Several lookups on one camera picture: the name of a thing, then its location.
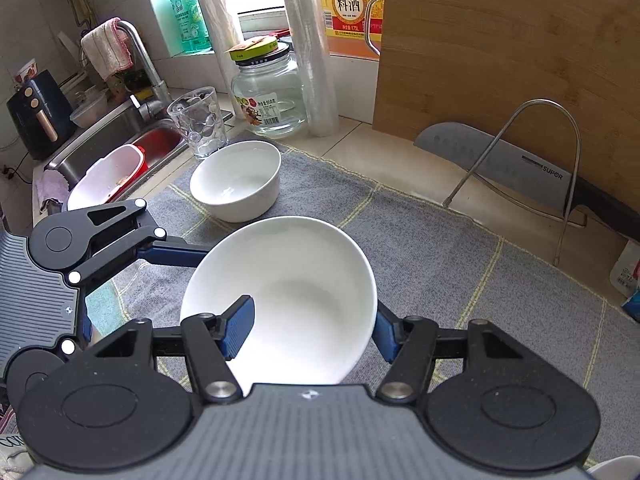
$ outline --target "plastic wrap roll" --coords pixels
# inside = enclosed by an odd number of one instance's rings
[[[311,133],[338,132],[338,105],[320,0],[284,0]]]
[[[238,101],[231,95],[231,80],[239,72],[239,69],[227,52],[227,50],[244,39],[238,14],[230,9],[227,0],[198,0],[198,2],[202,9],[204,22],[207,24],[209,38],[213,51],[216,53],[220,72],[222,72],[231,104],[234,107],[234,114],[237,117],[244,118]]]

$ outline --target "kitchen knife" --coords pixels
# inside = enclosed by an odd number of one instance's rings
[[[423,130],[414,145],[468,170],[493,138],[466,124],[439,123]],[[568,200],[571,173],[506,140],[495,145],[476,173],[561,213]],[[615,231],[640,240],[640,215],[581,177],[575,183],[572,209],[578,205],[588,207]]]

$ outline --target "wooden cutting board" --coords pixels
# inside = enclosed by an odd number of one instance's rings
[[[385,0],[373,127],[496,134],[524,101],[564,105],[582,134],[580,175],[640,210],[640,0]],[[549,107],[504,136],[571,171],[575,136]]]

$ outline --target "knife handle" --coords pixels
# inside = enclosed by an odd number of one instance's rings
[[[640,242],[640,214],[581,177],[575,183],[572,208],[583,205],[614,231]]]

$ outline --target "glass cup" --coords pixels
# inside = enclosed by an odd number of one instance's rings
[[[167,112],[197,159],[204,160],[226,146],[225,123],[213,86],[187,92],[171,103]]]

